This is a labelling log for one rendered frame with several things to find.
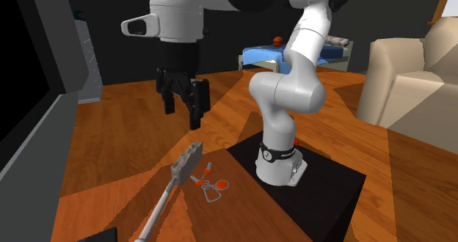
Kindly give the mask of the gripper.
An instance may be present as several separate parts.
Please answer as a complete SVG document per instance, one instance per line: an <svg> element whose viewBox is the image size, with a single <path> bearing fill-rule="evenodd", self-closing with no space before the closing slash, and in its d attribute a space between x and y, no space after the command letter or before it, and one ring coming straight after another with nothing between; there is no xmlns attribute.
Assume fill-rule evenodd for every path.
<svg viewBox="0 0 458 242"><path fill-rule="evenodd" d="M161 94L165 114L175 112L174 90L179 77L186 77L180 84L181 99L189 110L189 127L200 128L201 118L210 111L209 81L195 79L199 67L199 43L159 42L159 64L156 91Z"/></svg>

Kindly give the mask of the bed with blue cover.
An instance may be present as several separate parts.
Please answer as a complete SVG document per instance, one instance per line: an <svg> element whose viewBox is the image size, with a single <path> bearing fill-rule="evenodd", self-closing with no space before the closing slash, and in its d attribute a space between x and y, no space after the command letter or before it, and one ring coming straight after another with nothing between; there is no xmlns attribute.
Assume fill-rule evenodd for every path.
<svg viewBox="0 0 458 242"><path fill-rule="evenodd" d="M316 65L335 65L338 62L348 62L353 42L341 37L328 36ZM275 73L288 74L291 67L284 59L285 45L260 45L245 48L238 57L238 70L245 65L255 65L272 70Z"/></svg>

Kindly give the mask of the black flat object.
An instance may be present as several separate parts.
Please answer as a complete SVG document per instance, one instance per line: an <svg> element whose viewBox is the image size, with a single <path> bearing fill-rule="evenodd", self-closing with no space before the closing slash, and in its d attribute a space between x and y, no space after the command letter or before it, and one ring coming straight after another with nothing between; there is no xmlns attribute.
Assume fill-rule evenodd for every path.
<svg viewBox="0 0 458 242"><path fill-rule="evenodd" d="M117 228L111 227L94 235L83 238L77 242L118 242Z"/></svg>

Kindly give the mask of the large black television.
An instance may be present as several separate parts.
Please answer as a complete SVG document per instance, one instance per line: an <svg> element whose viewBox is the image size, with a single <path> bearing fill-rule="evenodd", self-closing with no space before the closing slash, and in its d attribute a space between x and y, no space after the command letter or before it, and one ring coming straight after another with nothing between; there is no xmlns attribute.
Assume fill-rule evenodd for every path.
<svg viewBox="0 0 458 242"><path fill-rule="evenodd" d="M0 242L51 242L87 77L68 0L0 0Z"/></svg>

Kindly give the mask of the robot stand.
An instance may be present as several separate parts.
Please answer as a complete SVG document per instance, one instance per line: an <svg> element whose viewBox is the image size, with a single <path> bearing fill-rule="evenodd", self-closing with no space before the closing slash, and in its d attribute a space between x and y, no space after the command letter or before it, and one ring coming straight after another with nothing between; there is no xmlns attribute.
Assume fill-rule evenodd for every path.
<svg viewBox="0 0 458 242"><path fill-rule="evenodd" d="M268 185L255 173L262 134L229 147L228 152L313 242L344 242L366 175L299 140L298 151L308 166L298 184Z"/></svg>

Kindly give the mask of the beige sofa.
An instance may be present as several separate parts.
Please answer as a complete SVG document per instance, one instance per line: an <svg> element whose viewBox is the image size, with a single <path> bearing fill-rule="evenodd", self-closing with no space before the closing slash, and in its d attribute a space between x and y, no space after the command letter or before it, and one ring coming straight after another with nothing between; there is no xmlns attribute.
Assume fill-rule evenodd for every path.
<svg viewBox="0 0 458 242"><path fill-rule="evenodd" d="M458 18L374 41L356 117L458 153Z"/></svg>

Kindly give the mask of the wooden framed window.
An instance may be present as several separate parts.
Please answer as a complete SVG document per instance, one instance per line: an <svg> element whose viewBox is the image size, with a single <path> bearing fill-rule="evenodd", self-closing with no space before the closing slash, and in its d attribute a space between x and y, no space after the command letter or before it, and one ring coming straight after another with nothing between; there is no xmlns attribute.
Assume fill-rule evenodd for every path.
<svg viewBox="0 0 458 242"><path fill-rule="evenodd" d="M442 17L458 18L458 0L439 0L435 13L427 24L432 26Z"/></svg>

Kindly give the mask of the grey long-handled brush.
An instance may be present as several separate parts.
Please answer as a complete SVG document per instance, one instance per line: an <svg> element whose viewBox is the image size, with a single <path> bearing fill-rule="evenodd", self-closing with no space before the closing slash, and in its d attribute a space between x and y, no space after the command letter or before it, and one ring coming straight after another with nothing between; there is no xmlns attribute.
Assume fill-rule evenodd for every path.
<svg viewBox="0 0 458 242"><path fill-rule="evenodd" d="M170 167L171 181L167 184L167 187L153 209L153 212L143 227L139 237L134 242L148 242L150 234L152 233L153 228L155 227L156 222L167 203L173 187L182 186L190 178L192 171L199 163L202 155L203 142L194 142L178 156L177 161Z"/></svg>

